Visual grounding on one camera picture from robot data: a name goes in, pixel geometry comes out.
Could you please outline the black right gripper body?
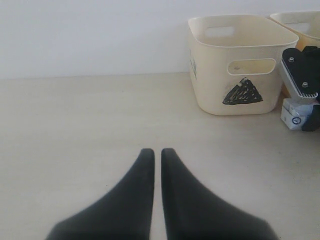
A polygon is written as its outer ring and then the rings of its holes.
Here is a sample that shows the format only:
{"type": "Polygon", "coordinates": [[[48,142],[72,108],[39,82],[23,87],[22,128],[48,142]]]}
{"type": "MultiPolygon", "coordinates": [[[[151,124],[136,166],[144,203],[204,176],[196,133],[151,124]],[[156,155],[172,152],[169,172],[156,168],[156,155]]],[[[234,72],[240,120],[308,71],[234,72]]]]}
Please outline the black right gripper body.
{"type": "Polygon", "coordinates": [[[302,50],[305,59],[306,80],[311,84],[313,90],[320,89],[320,48],[307,45],[302,50]]]}

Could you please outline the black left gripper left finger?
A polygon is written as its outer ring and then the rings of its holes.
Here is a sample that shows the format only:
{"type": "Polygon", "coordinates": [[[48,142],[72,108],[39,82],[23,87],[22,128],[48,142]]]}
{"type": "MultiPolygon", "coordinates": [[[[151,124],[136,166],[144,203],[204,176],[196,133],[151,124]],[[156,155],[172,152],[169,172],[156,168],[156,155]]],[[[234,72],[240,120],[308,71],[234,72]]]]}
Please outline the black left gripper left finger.
{"type": "Polygon", "coordinates": [[[101,199],[57,223],[48,240],[148,240],[155,189],[155,153],[143,148],[101,199]]]}

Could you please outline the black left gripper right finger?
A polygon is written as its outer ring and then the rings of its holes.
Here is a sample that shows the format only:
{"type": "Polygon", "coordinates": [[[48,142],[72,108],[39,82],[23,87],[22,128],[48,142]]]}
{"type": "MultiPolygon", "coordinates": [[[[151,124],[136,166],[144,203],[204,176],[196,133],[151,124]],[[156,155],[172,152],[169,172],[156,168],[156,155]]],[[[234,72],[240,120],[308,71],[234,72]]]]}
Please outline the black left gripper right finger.
{"type": "Polygon", "coordinates": [[[173,148],[161,151],[161,193],[169,240],[276,240],[263,219],[205,187],[173,148]]]}

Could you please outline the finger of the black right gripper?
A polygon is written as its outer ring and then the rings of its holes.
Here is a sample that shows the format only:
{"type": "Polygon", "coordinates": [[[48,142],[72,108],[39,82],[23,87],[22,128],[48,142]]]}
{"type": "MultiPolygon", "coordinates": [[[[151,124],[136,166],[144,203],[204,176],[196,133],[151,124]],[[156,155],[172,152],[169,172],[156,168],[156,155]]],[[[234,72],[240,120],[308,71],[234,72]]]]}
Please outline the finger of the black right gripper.
{"type": "Polygon", "coordinates": [[[302,106],[303,132],[314,132],[320,128],[320,105],[304,104],[302,106]]]}
{"type": "Polygon", "coordinates": [[[285,49],[282,52],[279,72],[291,99],[316,100],[319,80],[303,52],[297,48],[285,49]]]}

